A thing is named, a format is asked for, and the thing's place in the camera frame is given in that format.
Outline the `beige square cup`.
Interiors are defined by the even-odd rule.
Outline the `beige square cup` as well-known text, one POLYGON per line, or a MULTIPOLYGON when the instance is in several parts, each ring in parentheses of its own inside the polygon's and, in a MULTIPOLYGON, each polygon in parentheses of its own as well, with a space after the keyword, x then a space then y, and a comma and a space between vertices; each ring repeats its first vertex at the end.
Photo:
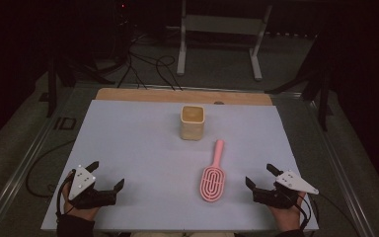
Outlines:
POLYGON ((181 139, 201 140, 204 132, 204 121, 203 107, 183 106, 181 110, 181 139))

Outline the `person's right hand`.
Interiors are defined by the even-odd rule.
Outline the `person's right hand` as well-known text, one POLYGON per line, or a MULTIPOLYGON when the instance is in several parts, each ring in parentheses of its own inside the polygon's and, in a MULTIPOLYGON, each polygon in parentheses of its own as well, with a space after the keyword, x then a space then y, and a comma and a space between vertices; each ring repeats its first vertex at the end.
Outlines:
POLYGON ((299 193, 297 203, 288 209, 272 206, 268 208, 276 222, 277 228, 281 232, 300 229, 301 204, 304 197, 305 193, 299 193))

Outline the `dark stand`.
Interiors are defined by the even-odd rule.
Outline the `dark stand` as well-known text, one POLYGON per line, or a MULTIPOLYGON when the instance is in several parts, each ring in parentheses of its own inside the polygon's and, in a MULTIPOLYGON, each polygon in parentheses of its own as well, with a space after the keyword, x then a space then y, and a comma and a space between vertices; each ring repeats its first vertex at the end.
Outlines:
POLYGON ((293 88, 301 83, 305 87, 300 98, 303 101, 314 101, 320 96, 318 103, 318 122, 323 131, 327 131, 327 110, 331 80, 331 65, 328 51, 325 47, 325 37, 319 33, 310 47, 304 61, 302 62, 296 76, 270 90, 265 90, 266 94, 277 95, 293 88))
POLYGON ((63 85, 73 87, 76 83, 72 70, 77 70, 80 73, 92 78, 100 84, 111 85, 113 81, 105 79, 100 75, 98 70, 72 59, 63 54, 54 54, 47 61, 47 117, 50 118, 57 108, 57 89, 56 79, 60 78, 63 85))

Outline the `aluminium floor rail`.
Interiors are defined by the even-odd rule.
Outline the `aluminium floor rail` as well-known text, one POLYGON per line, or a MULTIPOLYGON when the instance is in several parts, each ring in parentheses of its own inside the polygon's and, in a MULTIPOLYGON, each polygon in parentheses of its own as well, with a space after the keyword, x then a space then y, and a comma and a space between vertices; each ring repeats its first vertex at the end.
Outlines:
POLYGON ((313 121, 314 127, 319 133, 323 146, 328 152, 329 163, 331 164, 333 173, 340 186, 345 204, 351 216, 351 222, 357 232, 358 237, 375 237, 372 227, 369 224, 366 214, 360 204, 359 198, 355 193, 353 186, 347 176, 345 169, 341 164, 339 155, 337 154, 334 145, 330 141, 327 133, 322 129, 318 121, 318 107, 313 101, 304 102, 306 110, 313 121))
POLYGON ((56 112, 48 118, 47 103, 39 99, 43 90, 37 89, 0 130, 0 237, 55 237, 40 229, 47 200, 28 194, 25 179, 72 93, 58 92, 56 112))

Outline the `wooden table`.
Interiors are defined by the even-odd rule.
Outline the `wooden table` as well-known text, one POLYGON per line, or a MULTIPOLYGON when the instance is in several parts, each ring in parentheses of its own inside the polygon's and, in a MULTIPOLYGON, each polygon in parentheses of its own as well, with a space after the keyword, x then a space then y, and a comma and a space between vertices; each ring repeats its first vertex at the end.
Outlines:
POLYGON ((96 100, 272 106, 272 100, 267 94, 194 90, 173 91, 103 88, 98 91, 96 100))

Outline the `white table mat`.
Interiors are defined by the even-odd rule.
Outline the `white table mat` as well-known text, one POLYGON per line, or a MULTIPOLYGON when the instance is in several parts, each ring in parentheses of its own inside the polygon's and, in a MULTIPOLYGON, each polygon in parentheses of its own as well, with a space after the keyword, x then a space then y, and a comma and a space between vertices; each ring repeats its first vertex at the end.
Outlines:
POLYGON ((274 221, 267 208, 253 201, 249 177, 270 190, 277 169, 298 169, 274 106, 207 105, 203 137, 180 137, 179 103, 99 101, 91 103, 65 168, 100 162, 97 190, 124 180, 115 205, 96 218, 101 231, 262 231, 274 221), (205 201, 199 185, 213 161, 215 143, 224 141, 220 167, 224 192, 205 201))

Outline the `pink hairbrush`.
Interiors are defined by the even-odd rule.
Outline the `pink hairbrush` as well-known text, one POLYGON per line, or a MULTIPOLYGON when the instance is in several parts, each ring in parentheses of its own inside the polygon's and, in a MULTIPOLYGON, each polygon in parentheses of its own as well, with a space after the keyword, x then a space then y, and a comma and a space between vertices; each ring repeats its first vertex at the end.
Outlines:
POLYGON ((215 143, 213 161, 204 168, 199 185, 201 197, 208 202, 219 200, 224 192, 226 175, 220 167, 224 141, 218 139, 215 143))

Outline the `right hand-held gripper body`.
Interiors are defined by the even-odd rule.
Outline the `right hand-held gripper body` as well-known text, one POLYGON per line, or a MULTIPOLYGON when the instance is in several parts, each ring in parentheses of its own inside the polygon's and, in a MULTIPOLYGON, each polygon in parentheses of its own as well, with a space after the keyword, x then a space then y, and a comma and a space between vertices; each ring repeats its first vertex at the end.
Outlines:
POLYGON ((274 189, 258 189, 253 193, 253 201, 275 208, 288 209, 297 203, 298 194, 317 195, 319 190, 293 171, 282 171, 282 174, 275 177, 274 189))

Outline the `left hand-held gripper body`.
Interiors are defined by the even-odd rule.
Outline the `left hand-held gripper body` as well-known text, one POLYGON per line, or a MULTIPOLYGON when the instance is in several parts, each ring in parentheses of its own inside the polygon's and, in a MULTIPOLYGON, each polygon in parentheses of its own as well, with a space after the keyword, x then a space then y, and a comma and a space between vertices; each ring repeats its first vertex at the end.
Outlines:
POLYGON ((113 190, 97 191, 94 189, 96 177, 93 172, 89 173, 83 166, 79 166, 73 172, 68 200, 78 209, 91 209, 116 203, 116 194, 113 190))

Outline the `black rectangular floor bracket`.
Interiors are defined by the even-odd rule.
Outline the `black rectangular floor bracket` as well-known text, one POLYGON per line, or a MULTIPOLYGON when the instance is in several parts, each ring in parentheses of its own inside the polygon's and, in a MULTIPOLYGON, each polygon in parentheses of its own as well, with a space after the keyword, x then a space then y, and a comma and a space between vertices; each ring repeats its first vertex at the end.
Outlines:
POLYGON ((55 130, 73 130, 76 126, 77 119, 75 118, 58 118, 55 122, 55 130))

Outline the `white metal stand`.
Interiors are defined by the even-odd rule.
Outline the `white metal stand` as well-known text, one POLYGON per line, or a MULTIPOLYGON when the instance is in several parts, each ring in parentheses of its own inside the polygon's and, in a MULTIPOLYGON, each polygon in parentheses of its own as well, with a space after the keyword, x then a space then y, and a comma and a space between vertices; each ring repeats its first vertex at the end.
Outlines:
POLYGON ((181 26, 180 26, 180 50, 177 64, 177 74, 182 76, 186 71, 187 59, 187 32, 204 32, 216 34, 234 34, 256 36, 256 44, 249 49, 254 79, 261 81, 263 74, 259 63, 260 46, 265 36, 268 19, 272 6, 267 4, 265 11, 259 19, 202 16, 187 13, 188 0, 182 0, 181 26))

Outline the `person's left hand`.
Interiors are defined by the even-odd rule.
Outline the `person's left hand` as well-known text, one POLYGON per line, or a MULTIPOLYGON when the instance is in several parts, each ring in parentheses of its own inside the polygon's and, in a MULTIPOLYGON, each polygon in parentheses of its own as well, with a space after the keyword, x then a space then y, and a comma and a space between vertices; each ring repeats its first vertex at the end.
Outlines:
POLYGON ((68 200, 69 193, 70 193, 70 184, 66 184, 62 190, 62 195, 64 198, 64 205, 63 205, 64 213, 85 219, 87 221, 94 221, 100 209, 98 207, 94 207, 91 209, 78 209, 74 207, 68 200))

